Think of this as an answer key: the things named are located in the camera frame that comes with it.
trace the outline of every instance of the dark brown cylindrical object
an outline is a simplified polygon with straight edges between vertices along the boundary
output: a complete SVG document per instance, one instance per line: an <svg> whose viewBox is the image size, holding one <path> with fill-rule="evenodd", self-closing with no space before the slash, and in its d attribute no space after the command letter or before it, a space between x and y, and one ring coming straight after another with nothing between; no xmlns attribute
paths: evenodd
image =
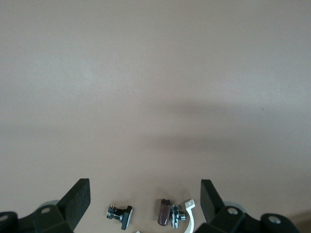
<svg viewBox="0 0 311 233"><path fill-rule="evenodd" d="M161 226L167 226L169 224L169 217L171 211L172 202L169 199L162 199L161 209L157 222Z"/></svg>

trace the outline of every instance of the silver screw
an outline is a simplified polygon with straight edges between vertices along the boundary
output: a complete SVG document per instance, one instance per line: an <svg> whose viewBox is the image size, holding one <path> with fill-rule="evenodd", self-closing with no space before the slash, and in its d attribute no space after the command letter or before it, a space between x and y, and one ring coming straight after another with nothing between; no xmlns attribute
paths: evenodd
<svg viewBox="0 0 311 233"><path fill-rule="evenodd" d="M41 213L42 214L46 214L50 211L51 209L50 208L44 208L43 210L41 210Z"/></svg>
<svg viewBox="0 0 311 233"><path fill-rule="evenodd" d="M5 220L7 220L8 218L9 218L8 215L3 215L3 216L0 217L0 222L5 221Z"/></svg>
<svg viewBox="0 0 311 233"><path fill-rule="evenodd" d="M237 215L239 212L235 208L229 208L228 209L229 214L231 215Z"/></svg>
<svg viewBox="0 0 311 233"><path fill-rule="evenodd" d="M281 223L281 220L276 216L269 216L268 219L270 220L270 222L275 223L275 224Z"/></svg>

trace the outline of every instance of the white plastic hook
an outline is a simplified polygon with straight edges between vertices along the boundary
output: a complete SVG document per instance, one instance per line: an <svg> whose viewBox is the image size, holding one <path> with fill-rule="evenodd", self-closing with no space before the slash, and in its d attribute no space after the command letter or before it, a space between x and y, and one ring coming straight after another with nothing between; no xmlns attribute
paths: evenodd
<svg viewBox="0 0 311 233"><path fill-rule="evenodd" d="M186 206L186 211L189 214L190 220L189 220L189 225L187 227L187 229L185 230L185 233L193 233L194 230L194 219L193 219L193 215L192 215L192 210L195 207L195 203L194 200L191 199L190 201L187 201L185 203Z"/></svg>

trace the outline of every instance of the silver metal fitting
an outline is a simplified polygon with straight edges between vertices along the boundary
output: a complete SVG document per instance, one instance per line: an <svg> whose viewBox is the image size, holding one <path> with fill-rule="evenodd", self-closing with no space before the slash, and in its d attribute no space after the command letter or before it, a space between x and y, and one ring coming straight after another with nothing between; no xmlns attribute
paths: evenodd
<svg viewBox="0 0 311 233"><path fill-rule="evenodd" d="M180 211L180 207L178 205L172 205L171 207L171 216L172 216L172 227L174 229L178 228L179 221L186 220L186 214Z"/></svg>

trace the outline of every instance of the capacitor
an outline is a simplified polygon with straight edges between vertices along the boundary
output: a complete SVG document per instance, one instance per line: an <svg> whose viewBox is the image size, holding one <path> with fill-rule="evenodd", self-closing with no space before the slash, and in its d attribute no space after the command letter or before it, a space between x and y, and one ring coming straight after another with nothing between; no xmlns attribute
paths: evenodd
<svg viewBox="0 0 311 233"><path fill-rule="evenodd" d="M157 219L157 222L159 225L167 226L169 224L171 206L172 206L172 202L169 199L161 200L160 213Z"/></svg>

